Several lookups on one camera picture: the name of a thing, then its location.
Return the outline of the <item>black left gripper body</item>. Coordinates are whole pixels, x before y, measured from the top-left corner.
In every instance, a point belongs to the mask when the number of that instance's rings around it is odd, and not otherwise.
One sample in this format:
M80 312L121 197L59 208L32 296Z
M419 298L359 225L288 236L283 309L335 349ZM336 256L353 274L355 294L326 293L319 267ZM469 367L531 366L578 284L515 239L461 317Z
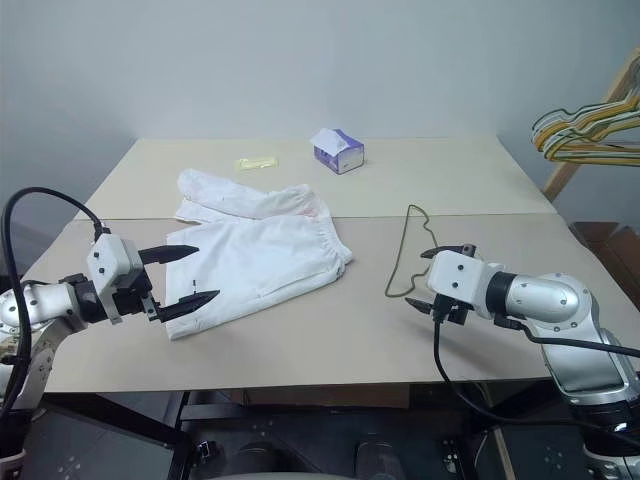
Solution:
M145 313L150 321L159 319L160 304L153 297L153 285L145 265L159 263L160 250L160 247L139 250L141 264L129 259L125 272L116 277L112 298L121 316Z

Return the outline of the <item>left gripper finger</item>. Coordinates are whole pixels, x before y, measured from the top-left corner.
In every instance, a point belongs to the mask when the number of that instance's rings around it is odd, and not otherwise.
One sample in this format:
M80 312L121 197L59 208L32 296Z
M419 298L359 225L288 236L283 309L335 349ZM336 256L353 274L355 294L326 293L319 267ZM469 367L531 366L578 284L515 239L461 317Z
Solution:
M149 314L150 321L165 323L174 320L200 309L219 295L219 290L196 292L191 295L181 297L177 303L161 306L156 304Z
M198 247L190 245L162 245L139 250L138 254L143 264L167 264L197 253Z

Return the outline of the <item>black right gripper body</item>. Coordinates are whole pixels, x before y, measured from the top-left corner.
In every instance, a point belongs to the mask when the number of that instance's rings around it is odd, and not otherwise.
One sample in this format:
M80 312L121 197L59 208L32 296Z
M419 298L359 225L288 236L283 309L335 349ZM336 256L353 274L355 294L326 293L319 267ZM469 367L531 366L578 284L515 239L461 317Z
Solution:
M470 305L455 298L437 294L432 304L432 317L437 323L449 321L457 325L464 325Z

